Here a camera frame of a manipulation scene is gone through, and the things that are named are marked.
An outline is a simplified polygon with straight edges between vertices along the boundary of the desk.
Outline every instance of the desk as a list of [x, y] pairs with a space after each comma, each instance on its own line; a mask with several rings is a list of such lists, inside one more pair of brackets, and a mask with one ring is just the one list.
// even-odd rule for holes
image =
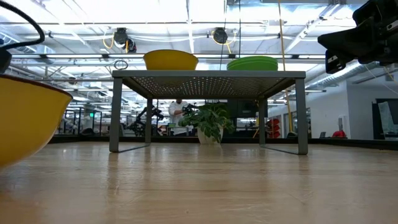
[[115, 70], [112, 72], [113, 100], [109, 151], [119, 151], [119, 123], [123, 84], [147, 99], [145, 144], [150, 145], [153, 99], [242, 99], [259, 101], [259, 144], [266, 147], [267, 99], [296, 85], [298, 151], [308, 153], [305, 107], [305, 72], [275, 71], [196, 71], [196, 70]]

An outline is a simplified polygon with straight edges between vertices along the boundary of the person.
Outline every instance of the person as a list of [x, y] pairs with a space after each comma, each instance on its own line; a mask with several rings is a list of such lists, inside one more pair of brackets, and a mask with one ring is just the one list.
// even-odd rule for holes
[[175, 124], [176, 127], [173, 128], [174, 136], [187, 136], [186, 128], [177, 128], [180, 127], [178, 122], [183, 118], [182, 108], [184, 106], [188, 106], [188, 103], [186, 101], [182, 101], [181, 99], [176, 99], [175, 102], [171, 103], [169, 106], [170, 122]]

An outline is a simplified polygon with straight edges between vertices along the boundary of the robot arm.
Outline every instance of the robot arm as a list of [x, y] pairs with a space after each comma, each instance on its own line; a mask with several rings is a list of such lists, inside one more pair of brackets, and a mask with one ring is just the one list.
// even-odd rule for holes
[[326, 51], [326, 72], [335, 73], [358, 59], [387, 65], [398, 61], [398, 3], [396, 0], [369, 0], [353, 14], [354, 29], [318, 37]]
[[182, 108], [182, 115], [191, 114], [193, 113], [193, 109], [198, 109], [199, 106], [188, 104]]

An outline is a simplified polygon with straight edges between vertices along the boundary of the stack of green plates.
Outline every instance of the stack of green plates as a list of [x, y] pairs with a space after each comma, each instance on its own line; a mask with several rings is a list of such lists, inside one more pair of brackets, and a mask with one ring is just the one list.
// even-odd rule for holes
[[227, 70], [278, 71], [278, 61], [266, 56], [244, 57], [228, 63]]

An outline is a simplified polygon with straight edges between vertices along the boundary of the wire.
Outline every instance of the wire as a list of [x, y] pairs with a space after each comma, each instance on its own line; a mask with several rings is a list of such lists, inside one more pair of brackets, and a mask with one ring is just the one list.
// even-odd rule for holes
[[[282, 48], [282, 62], [284, 65], [284, 72], [286, 72], [286, 64], [285, 64], [285, 45], [284, 45], [284, 32], [282, 28], [282, 13], [280, 11], [280, 0], [278, 0], [278, 8], [279, 8], [279, 29], [280, 29], [280, 42]], [[292, 124], [292, 112], [290, 110], [290, 102], [289, 102], [289, 94], [287, 93], [287, 89], [285, 89], [285, 95], [287, 100], [287, 111], [289, 113], [289, 132], [293, 130]]]
[[19, 42], [19, 43], [15, 43], [15, 44], [5, 45], [5, 46], [1, 47], [2, 49], [8, 50], [8, 49], [16, 48], [16, 47], [25, 47], [25, 46], [40, 44], [40, 43], [44, 42], [45, 34], [44, 34], [43, 30], [40, 28], [40, 26], [31, 17], [29, 17], [27, 14], [25, 14], [24, 12], [22, 12], [21, 10], [19, 10], [15, 6], [12, 6], [12, 5], [4, 2], [4, 1], [0, 1], [0, 6], [5, 8], [5, 9], [8, 9], [8, 10], [16, 13], [18, 16], [21, 16], [22, 18], [24, 18], [39, 33], [39, 39], [37, 39], [37, 40], [27, 41], [27, 42]]
[[[226, 27], [226, 1], [224, 1], [224, 31], [225, 31], [225, 27]], [[224, 52], [224, 44], [221, 44], [221, 57], [220, 57], [220, 71], [221, 71], [221, 65], [223, 64], [223, 52]]]
[[242, 40], [242, 20], [241, 20], [241, 0], [239, 0], [239, 58], [241, 58], [241, 40]]
[[114, 32], [113, 32], [113, 34], [112, 34], [112, 44], [111, 44], [111, 46], [106, 45], [106, 43], [105, 43], [105, 38], [102, 39], [102, 42], [104, 43], [104, 46], [105, 46], [107, 49], [111, 49], [111, 48], [113, 47], [113, 42], [114, 42]]
[[391, 75], [391, 73], [388, 71], [388, 69], [386, 67], [384, 67], [384, 70], [387, 72], [387, 74], [391, 77], [392, 81], [394, 81], [396, 84], [398, 84], [398, 82], [394, 79], [394, 77]]
[[229, 44], [228, 44], [226, 47], [228, 48], [229, 54], [232, 54], [232, 53], [231, 53], [231, 48], [229, 47]]
[[115, 61], [113, 66], [117, 70], [125, 70], [125, 69], [127, 69], [129, 67], [129, 64], [125, 60], [117, 60], [117, 61]]
[[[373, 76], [374, 78], [377, 78], [377, 77], [373, 74], [373, 72], [370, 71], [370, 70], [368, 69], [368, 67], [367, 67], [366, 65], [364, 65], [364, 66], [365, 66], [365, 68], [372, 74], [372, 76]], [[387, 89], [391, 90], [391, 92], [393, 92], [393, 93], [395, 93], [395, 94], [398, 95], [398, 92], [394, 91], [392, 88], [388, 87], [388, 86], [387, 86], [386, 84], [384, 84], [383, 82], [380, 82], [380, 84], [384, 85], [384, 87], [386, 87]]]

